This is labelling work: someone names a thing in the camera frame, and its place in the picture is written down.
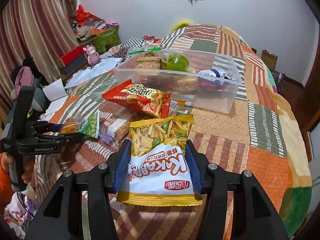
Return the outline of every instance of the wooden floor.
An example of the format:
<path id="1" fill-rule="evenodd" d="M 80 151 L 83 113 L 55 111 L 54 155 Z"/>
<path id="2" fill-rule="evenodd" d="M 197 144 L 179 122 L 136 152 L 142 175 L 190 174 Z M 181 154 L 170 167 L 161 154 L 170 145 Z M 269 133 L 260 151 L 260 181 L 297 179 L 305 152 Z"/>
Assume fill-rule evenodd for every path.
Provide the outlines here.
<path id="1" fill-rule="evenodd" d="M 315 98 L 307 98 L 302 89 L 294 84 L 283 81 L 282 90 L 285 99 L 297 119 L 300 129 L 305 127 L 319 109 Z"/>

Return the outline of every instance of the silver screw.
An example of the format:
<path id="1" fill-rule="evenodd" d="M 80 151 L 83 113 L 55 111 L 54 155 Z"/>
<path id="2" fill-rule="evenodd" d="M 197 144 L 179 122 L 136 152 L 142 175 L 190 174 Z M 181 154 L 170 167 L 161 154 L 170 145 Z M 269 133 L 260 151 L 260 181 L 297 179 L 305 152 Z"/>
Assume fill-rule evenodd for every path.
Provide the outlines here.
<path id="1" fill-rule="evenodd" d="M 104 169 L 107 168 L 107 167 L 108 167 L 108 165 L 107 165 L 106 163 L 100 163 L 99 166 L 98 166 L 98 168 L 99 168 L 100 170 L 104 170 Z"/>
<path id="2" fill-rule="evenodd" d="M 217 164 L 215 164 L 215 163 L 209 163 L 209 164 L 208 164 L 208 167 L 209 167 L 209 169 L 211 169 L 211 170 L 216 170 L 216 169 L 218 168 Z"/>
<path id="3" fill-rule="evenodd" d="M 243 174 L 246 176 L 246 177 L 251 177 L 252 176 L 252 172 L 251 171 L 244 171 Z"/>
<path id="4" fill-rule="evenodd" d="M 69 177 L 70 175 L 72 174 L 72 171 L 71 170 L 67 170 L 63 173 L 63 176 L 65 177 Z"/>

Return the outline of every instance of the orange sleeve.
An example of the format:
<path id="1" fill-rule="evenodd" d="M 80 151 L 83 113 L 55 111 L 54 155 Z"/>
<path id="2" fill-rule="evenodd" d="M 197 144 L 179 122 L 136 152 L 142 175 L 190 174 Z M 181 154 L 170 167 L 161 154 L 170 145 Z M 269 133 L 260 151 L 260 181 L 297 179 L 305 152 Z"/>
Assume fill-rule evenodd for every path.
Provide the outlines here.
<path id="1" fill-rule="evenodd" d="M 9 173 L 3 170 L 1 158 L 2 154 L 0 154 L 0 210 L 10 203 L 13 195 Z"/>

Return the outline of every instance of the yellow and white snack bag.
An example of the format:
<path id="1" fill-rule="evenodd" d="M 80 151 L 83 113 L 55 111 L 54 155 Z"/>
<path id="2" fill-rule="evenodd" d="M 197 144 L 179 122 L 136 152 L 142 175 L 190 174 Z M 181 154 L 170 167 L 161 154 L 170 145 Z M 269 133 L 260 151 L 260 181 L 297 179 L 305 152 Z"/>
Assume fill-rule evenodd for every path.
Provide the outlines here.
<path id="1" fill-rule="evenodd" d="M 193 115 L 132 122 L 128 180 L 117 201 L 143 206 L 194 206 L 190 170 L 184 158 Z"/>

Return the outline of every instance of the pink cloth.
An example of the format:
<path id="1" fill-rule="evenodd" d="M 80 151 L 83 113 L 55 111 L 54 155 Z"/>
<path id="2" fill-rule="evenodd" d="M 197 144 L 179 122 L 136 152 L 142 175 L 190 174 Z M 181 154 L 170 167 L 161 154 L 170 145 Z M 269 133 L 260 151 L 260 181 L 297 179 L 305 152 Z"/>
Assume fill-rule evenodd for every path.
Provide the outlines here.
<path id="1" fill-rule="evenodd" d="M 22 86 L 31 87 L 34 79 L 35 77 L 33 76 L 31 69 L 29 67 L 22 67 L 14 84 L 14 90 L 16 91 L 16 94 L 19 94 Z"/>

